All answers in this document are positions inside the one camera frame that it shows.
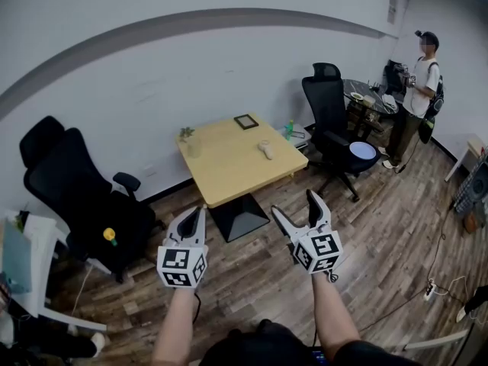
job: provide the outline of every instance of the table leg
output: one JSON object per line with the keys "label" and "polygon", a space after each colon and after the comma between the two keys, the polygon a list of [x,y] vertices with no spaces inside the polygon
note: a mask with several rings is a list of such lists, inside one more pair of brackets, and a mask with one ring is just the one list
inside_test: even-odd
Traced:
{"label": "table leg", "polygon": [[268,216],[251,194],[208,209],[215,224],[227,242],[238,239],[266,225]]}
{"label": "table leg", "polygon": [[81,326],[83,328],[94,329],[95,331],[106,331],[107,326],[105,324],[93,323],[92,321],[77,319],[76,317],[68,316],[66,314],[56,312],[55,310],[48,309],[46,307],[41,308],[39,311],[41,316],[60,321],[61,323],[73,324],[74,326]]}
{"label": "table leg", "polygon": [[366,116],[366,111],[367,111],[366,106],[361,106],[361,113],[359,114],[358,122],[356,122],[356,127],[354,128],[355,136],[358,136],[359,134],[359,128],[361,127],[364,117]]}
{"label": "table leg", "polygon": [[463,151],[463,154],[461,156],[459,156],[458,161],[456,161],[456,164],[454,164],[454,167],[452,167],[451,171],[445,177],[445,179],[444,179],[445,181],[448,181],[451,178],[451,176],[456,172],[456,169],[458,169],[461,166],[461,163],[463,162],[464,157],[466,157],[466,155],[467,155],[467,151],[468,151],[468,148],[466,147],[466,149]]}

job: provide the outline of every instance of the black round table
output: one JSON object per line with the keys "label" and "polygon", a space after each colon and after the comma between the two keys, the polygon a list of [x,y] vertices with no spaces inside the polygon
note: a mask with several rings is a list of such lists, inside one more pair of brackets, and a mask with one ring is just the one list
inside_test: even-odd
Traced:
{"label": "black round table", "polygon": [[[366,116],[366,112],[368,110],[377,112],[382,115],[394,115],[398,112],[399,110],[399,105],[398,103],[401,103],[401,101],[396,100],[396,107],[391,108],[388,106],[385,106],[383,104],[383,100],[381,97],[383,96],[385,92],[385,87],[383,85],[380,86],[380,89],[378,92],[372,91],[369,89],[369,84],[365,82],[359,82],[358,80],[350,80],[350,79],[343,79],[342,82],[344,83],[344,96],[347,99],[350,99],[353,101],[355,104],[357,104],[361,108],[361,112],[359,114],[358,122],[356,123],[356,126],[354,128],[354,134],[357,136],[359,133],[359,128],[361,124],[363,123],[364,117]],[[360,95],[369,95],[371,96],[375,102],[372,106],[367,106],[364,104],[362,101],[359,101],[357,99],[354,99],[351,96],[351,92],[357,92]]]}

